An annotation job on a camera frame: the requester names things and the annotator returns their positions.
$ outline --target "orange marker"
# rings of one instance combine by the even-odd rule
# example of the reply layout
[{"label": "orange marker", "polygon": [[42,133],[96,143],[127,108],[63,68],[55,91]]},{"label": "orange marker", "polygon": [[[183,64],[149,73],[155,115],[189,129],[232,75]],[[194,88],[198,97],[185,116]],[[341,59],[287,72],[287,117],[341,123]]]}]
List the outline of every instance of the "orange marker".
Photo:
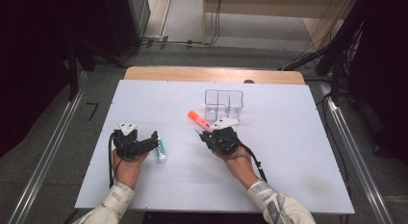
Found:
[{"label": "orange marker", "polygon": [[202,118],[200,115],[198,115],[197,112],[194,111],[189,111],[188,113],[189,118],[191,118],[195,123],[200,125],[202,128],[204,128],[206,131],[211,132],[212,130],[210,129],[210,124]]}]

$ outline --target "black panel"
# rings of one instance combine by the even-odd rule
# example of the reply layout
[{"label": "black panel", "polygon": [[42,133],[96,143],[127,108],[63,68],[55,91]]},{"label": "black panel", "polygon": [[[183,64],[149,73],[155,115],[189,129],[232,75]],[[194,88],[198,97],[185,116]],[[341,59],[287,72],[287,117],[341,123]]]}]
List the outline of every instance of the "black panel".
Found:
[{"label": "black panel", "polygon": [[408,0],[375,0],[350,68],[350,90],[381,148],[408,163]]},{"label": "black panel", "polygon": [[65,37],[85,39],[102,52],[116,56],[141,43],[127,0],[41,1],[48,13],[46,18]]},{"label": "black panel", "polygon": [[68,72],[62,63],[63,51],[56,45],[63,42],[52,31],[44,33],[18,0],[2,0],[0,18],[2,156],[30,131],[68,82]]}]

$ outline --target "white sleeve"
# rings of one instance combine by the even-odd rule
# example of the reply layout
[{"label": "white sleeve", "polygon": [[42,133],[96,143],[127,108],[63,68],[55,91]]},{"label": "white sleeve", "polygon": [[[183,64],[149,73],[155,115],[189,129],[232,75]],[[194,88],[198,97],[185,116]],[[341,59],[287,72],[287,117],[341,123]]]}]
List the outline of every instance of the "white sleeve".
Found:
[{"label": "white sleeve", "polygon": [[73,224],[119,223],[135,192],[126,185],[115,182],[103,203]]},{"label": "white sleeve", "polygon": [[315,223],[306,208],[292,197],[278,193],[264,180],[257,180],[247,193],[267,223]]}]

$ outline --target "wooden panel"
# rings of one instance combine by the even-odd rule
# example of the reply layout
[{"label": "wooden panel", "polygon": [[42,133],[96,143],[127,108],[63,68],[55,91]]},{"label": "wooden panel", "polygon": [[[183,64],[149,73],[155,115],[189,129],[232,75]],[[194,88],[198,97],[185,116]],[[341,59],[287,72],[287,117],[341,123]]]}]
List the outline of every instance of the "wooden panel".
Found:
[{"label": "wooden panel", "polygon": [[259,84],[305,85],[296,71],[250,70],[202,67],[130,67],[125,80],[158,80],[182,82],[242,83],[252,80]]},{"label": "wooden panel", "polygon": [[[217,10],[218,0],[206,0],[206,12]],[[222,0],[221,13],[321,18],[329,0]],[[332,0],[340,6],[342,0]]]}]

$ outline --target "marker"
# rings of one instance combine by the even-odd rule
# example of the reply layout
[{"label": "marker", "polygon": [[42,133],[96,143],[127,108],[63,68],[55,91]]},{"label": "marker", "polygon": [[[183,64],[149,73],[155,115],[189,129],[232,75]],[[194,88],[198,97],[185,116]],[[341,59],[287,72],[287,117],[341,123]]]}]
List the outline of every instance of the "marker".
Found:
[{"label": "marker", "polygon": [[194,111],[189,111],[188,113],[189,118],[191,118],[195,123],[200,125],[202,128],[204,128],[206,131],[211,132],[212,130],[210,129],[210,124],[202,118],[200,115],[198,115],[197,112]]},{"label": "marker", "polygon": [[163,142],[162,142],[162,139],[160,138],[160,135],[158,135],[157,137],[157,142],[158,142],[158,146],[156,147],[157,158],[160,163],[163,163],[167,160],[167,156],[166,156],[166,150],[165,150],[165,147],[163,146]]}]

